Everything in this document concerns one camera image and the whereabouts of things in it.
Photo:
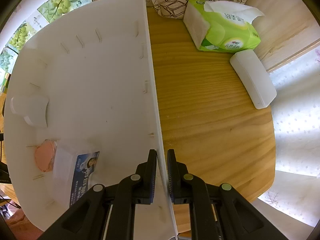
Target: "tissue paper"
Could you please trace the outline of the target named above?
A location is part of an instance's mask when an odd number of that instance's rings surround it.
[[[236,53],[254,49],[260,43],[251,23],[263,15],[244,4],[189,0],[183,21],[197,49]]]

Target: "white plastic board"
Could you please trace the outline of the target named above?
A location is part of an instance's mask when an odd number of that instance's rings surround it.
[[[65,211],[47,190],[35,148],[45,139],[83,138],[100,149],[94,179],[118,183],[158,153],[152,205],[137,205],[134,239],[177,235],[156,98],[145,0],[99,0],[78,8],[34,35],[10,79],[13,96],[49,98],[47,128],[29,126],[5,106],[6,155],[11,180],[29,220],[46,230]]]

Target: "green grapes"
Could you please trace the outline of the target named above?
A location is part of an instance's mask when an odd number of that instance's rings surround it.
[[[9,40],[9,44],[15,47],[18,51],[20,51],[23,45],[26,43],[28,38],[30,38],[29,32],[31,30],[31,26],[28,24],[23,24],[12,36]]]
[[[72,3],[78,0],[49,0],[38,8],[38,11],[49,23],[73,10]]]

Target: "wood grain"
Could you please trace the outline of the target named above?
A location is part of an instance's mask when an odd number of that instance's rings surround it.
[[[229,63],[232,54],[200,52],[182,20],[148,8],[164,149],[205,182],[228,182],[253,201],[273,183],[271,109],[257,110]],[[178,231],[190,230],[188,205],[174,206]]]
[[[272,71],[275,71],[278,68],[281,68],[282,66],[288,64],[289,62],[291,62],[291,61],[301,57],[302,55],[306,54],[307,52],[315,49],[319,45],[320,45],[320,38],[318,40],[314,41],[313,43],[309,44],[305,48],[299,50],[297,53],[294,53],[290,57],[288,57],[288,58],[284,59],[283,61],[279,62],[278,64],[274,65],[272,68],[269,68],[267,70],[267,72],[270,73]]]
[[[246,5],[265,14],[252,25],[261,38],[254,51],[267,70],[294,60],[298,52],[300,56],[308,52],[320,38],[320,27],[302,0],[247,0]]]
[[[180,233],[179,234],[179,236],[184,236],[184,237],[192,237],[192,235],[191,235],[191,230],[189,230],[189,231],[186,231],[186,232],[182,232],[182,233]]]

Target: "curtain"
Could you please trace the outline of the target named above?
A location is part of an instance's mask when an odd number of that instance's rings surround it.
[[[320,47],[270,73],[276,174],[259,199],[310,226],[320,219]]]

